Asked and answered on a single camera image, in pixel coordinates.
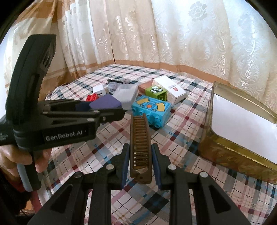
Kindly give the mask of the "person's left hand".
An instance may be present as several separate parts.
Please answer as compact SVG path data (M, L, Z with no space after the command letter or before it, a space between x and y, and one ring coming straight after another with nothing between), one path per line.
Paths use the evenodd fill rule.
M35 156L35 167L38 173L42 173L48 166L52 149L39 151ZM12 181L20 178L17 164L32 164L32 156L28 152L23 152L14 145L1 146L1 170Z

